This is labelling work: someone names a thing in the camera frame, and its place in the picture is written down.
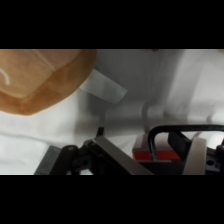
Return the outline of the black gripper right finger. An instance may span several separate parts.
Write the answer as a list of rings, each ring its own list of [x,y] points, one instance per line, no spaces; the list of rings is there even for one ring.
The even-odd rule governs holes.
[[[171,132],[168,143],[180,160],[174,163],[182,175],[224,175],[224,134],[195,134],[189,139]]]

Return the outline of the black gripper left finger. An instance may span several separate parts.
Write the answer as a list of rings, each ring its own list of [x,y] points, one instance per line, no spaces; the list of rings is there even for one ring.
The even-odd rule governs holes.
[[[104,128],[99,127],[96,137],[87,140],[78,148],[65,146],[60,151],[51,168],[50,175],[80,175],[89,170],[94,175],[152,175],[104,136]]]

